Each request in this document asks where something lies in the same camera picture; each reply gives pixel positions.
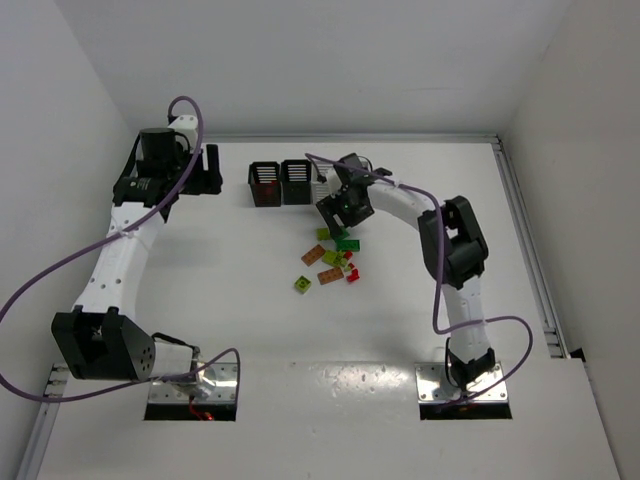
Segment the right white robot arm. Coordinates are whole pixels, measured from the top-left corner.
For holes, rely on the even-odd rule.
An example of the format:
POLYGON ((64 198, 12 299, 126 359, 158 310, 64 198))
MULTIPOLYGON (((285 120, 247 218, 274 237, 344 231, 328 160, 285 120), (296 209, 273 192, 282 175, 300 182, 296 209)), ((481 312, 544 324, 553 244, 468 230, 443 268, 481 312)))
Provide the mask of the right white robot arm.
POLYGON ((432 194, 391 178, 391 172, 370 170, 356 154, 338 161, 326 175, 329 194, 316 203, 330 235, 338 240, 382 210, 414 228, 420 237, 425 268, 436 281, 433 314, 444 300, 449 327, 433 330, 447 335, 448 375, 464 389, 496 363, 484 327, 480 277, 488 258, 488 246, 468 199, 457 196, 443 203, 432 194))

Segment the black slotted container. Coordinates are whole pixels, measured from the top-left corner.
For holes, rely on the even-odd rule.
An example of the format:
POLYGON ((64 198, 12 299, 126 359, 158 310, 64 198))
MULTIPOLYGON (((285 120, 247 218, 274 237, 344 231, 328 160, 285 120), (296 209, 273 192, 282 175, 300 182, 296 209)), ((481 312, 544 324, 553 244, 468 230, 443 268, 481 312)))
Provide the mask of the black slotted container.
POLYGON ((305 159, 289 159, 281 164, 281 187, 285 205, 310 205, 311 163, 305 159))
POLYGON ((248 185, 256 207, 280 207, 280 165, 275 161, 257 161, 249 165, 248 185))

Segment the brown lego brick lower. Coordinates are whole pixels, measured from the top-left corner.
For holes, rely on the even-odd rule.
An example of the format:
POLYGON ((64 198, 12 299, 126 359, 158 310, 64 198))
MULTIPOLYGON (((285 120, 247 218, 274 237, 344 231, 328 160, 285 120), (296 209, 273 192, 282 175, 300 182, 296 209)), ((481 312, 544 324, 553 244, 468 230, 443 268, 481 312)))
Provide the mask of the brown lego brick lower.
POLYGON ((344 278, 343 270, 340 267, 333 267, 331 269, 319 272, 317 274, 318 282, 321 285, 326 285, 344 278))

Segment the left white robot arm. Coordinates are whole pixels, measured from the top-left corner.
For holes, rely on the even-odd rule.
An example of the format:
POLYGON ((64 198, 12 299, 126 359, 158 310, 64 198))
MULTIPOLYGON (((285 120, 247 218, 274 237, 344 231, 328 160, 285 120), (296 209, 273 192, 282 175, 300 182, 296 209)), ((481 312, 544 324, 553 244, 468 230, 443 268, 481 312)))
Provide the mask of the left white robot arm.
POLYGON ((143 381, 156 344, 135 321, 137 292, 151 247, 167 223, 176 190, 217 195, 219 160, 198 145, 192 116, 139 132, 113 187, 109 243, 71 311, 58 313, 52 334, 71 374, 81 380, 143 381))

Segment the green lego brick top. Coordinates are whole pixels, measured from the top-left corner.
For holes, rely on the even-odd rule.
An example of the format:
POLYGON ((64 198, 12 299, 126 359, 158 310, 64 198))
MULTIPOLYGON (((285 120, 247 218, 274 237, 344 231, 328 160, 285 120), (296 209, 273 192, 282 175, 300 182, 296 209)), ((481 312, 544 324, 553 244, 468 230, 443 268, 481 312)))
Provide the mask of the green lego brick top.
POLYGON ((350 235, 349 231, 345 227, 341 227, 338 234, 333 235, 332 238, 336 241, 346 239, 350 235))

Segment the brown lego brick upper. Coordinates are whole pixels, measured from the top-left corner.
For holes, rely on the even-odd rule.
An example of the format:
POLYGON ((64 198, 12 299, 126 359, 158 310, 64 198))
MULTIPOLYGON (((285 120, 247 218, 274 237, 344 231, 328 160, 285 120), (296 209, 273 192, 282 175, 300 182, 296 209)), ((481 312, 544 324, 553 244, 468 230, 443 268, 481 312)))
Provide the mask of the brown lego brick upper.
POLYGON ((322 245, 320 245, 320 244, 317 244, 313 248, 311 248, 309 251, 307 251, 301 257, 301 260, 305 265, 311 266, 316 261, 321 259, 324 256, 325 253, 326 253, 326 250, 324 249, 324 247, 322 245))

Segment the lime small lego brick top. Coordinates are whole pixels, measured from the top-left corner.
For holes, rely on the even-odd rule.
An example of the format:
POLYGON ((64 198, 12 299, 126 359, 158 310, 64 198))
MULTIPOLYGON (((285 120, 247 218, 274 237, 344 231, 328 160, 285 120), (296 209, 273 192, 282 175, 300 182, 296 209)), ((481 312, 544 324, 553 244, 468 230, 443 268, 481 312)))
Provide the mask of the lime small lego brick top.
POLYGON ((316 230, 316 237, 318 241, 328 241, 331 239, 331 234, 328 228, 319 228, 316 230))

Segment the red small lego brick right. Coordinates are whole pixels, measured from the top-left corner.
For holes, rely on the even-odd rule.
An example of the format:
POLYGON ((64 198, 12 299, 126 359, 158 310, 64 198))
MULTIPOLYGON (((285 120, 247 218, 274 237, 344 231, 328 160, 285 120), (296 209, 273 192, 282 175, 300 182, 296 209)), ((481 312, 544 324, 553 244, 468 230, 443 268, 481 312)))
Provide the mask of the red small lego brick right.
POLYGON ((349 283, 353 283, 353 282, 355 282, 355 281, 357 281, 359 279, 360 279, 360 274, 359 274, 359 271, 357 269, 353 269, 350 272, 350 274, 346 277, 346 280, 349 283))

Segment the green 2x3 lego brick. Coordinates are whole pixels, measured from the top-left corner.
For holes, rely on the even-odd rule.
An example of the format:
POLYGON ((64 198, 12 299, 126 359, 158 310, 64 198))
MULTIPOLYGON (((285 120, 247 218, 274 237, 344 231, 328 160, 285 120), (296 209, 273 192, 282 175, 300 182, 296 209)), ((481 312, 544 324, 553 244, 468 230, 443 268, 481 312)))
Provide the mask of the green 2x3 lego brick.
POLYGON ((341 239, 335 242, 337 251, 359 252, 361 243, 358 239, 341 239))

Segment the metal base plate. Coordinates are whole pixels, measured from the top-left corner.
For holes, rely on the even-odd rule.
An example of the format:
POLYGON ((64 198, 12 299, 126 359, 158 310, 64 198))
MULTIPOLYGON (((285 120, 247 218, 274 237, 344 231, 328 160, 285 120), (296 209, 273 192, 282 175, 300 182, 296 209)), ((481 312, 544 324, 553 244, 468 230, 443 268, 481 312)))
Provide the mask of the metal base plate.
POLYGON ((443 363, 417 364, 415 374, 420 405, 444 404, 459 399, 463 393, 469 395, 482 391, 485 393, 472 399, 472 403, 507 403, 509 400, 500 362, 492 370, 481 374, 476 380, 469 383, 465 392, 447 380, 443 363))
POLYGON ((238 398, 237 363, 217 362, 198 373, 194 380, 154 381, 147 403, 151 405, 231 405, 238 398))

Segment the lime lego brick bottom left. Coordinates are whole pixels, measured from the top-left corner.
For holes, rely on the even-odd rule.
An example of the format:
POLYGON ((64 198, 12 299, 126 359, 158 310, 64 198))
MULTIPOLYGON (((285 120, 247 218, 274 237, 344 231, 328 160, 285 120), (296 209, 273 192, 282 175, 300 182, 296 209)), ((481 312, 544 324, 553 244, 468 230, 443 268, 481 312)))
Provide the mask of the lime lego brick bottom left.
POLYGON ((310 289, 310 287, 311 281, 305 276, 298 277, 294 282, 295 290, 301 294, 305 294, 310 289))

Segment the brown lego brick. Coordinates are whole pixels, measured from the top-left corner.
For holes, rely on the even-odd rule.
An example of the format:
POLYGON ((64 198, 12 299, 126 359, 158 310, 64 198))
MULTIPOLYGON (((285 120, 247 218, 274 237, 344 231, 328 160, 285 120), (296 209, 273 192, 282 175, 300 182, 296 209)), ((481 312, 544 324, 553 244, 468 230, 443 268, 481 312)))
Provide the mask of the brown lego brick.
POLYGON ((324 249, 324 247, 322 245, 320 245, 320 244, 317 244, 313 248, 311 248, 309 251, 307 251, 301 257, 301 260, 305 265, 311 266, 316 261, 321 259, 324 256, 325 253, 326 253, 326 250, 324 249))
POLYGON ((326 285, 344 278, 343 270, 340 267, 333 267, 331 269, 319 272, 317 274, 318 282, 321 285, 326 285))

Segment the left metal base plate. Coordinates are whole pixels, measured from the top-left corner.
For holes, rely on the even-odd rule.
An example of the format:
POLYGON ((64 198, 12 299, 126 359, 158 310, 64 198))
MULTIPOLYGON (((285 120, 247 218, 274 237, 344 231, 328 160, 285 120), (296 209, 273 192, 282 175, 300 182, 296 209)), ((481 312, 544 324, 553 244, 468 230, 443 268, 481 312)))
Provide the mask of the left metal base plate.
POLYGON ((198 373, 194 380, 154 381, 147 403, 151 405, 231 405, 238 398, 237 363, 217 362, 198 373))

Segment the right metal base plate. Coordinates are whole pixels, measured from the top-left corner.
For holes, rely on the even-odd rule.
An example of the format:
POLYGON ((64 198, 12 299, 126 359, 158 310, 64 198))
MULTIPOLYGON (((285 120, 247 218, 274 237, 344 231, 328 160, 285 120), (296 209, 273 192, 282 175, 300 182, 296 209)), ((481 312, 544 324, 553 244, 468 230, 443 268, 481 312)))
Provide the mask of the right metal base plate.
POLYGON ((415 374, 420 405, 444 404, 459 399, 463 393, 469 395, 482 391, 485 393, 472 399, 472 403, 507 403, 509 400, 500 362, 492 370, 481 374, 476 380, 469 383, 465 392, 447 380, 443 363, 417 364, 415 374))

